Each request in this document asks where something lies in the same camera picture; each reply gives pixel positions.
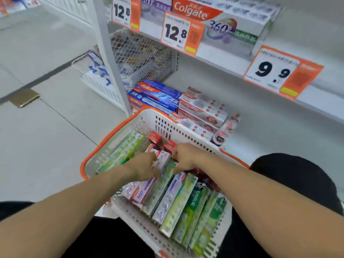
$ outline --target shopping basket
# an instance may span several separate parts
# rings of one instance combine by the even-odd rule
[[[153,107],[140,109],[135,115],[123,121],[110,134],[108,134],[99,146],[82,162],[80,173],[84,179],[96,174],[98,167],[106,160],[110,153],[117,148],[132,131],[149,134],[152,131],[160,134],[164,142],[172,139],[176,143],[192,143],[206,151],[223,155],[229,160],[236,160],[248,167],[247,164],[210,143],[203,137],[187,129],[185,126],[172,119],[167,114]],[[181,245],[167,239],[159,232],[159,227],[136,206],[121,195],[114,195],[111,201],[113,211],[125,221],[137,235],[157,254],[165,257],[192,257],[192,254]],[[222,218],[204,251],[204,257],[216,257],[222,240],[231,223],[231,204],[227,203]]]

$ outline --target black pants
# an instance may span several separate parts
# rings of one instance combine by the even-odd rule
[[[276,153],[258,158],[251,170],[269,177],[313,201],[343,215],[336,186],[317,165],[303,158]],[[30,206],[28,202],[0,203],[0,221]],[[116,256],[126,248],[129,256],[154,257],[153,251],[121,219],[94,217],[63,258]],[[232,223],[221,245],[219,257],[270,257],[253,238],[233,208]]]

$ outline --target price label 12.8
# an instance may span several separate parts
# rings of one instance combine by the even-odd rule
[[[171,12],[165,12],[161,42],[195,56],[203,32],[204,24]]]
[[[132,28],[140,28],[140,0],[112,0],[112,21]]]
[[[323,68],[311,61],[262,46],[244,79],[293,100]]]

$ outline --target hand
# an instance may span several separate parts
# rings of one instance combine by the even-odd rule
[[[146,181],[157,178],[160,174],[159,169],[152,168],[153,162],[157,160],[154,152],[141,153],[130,159],[124,165],[129,169],[130,182]]]
[[[172,158],[178,160],[178,166],[176,166],[173,173],[178,174],[184,170],[197,168],[197,159],[202,158],[204,154],[206,154],[206,151],[190,143],[178,144],[172,153]]]

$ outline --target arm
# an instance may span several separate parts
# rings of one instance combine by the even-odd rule
[[[94,214],[132,181],[157,177],[156,155],[143,153],[56,193],[0,223],[0,257],[60,257]]]
[[[175,173],[202,169],[272,257],[344,257],[344,217],[259,173],[179,144]]]

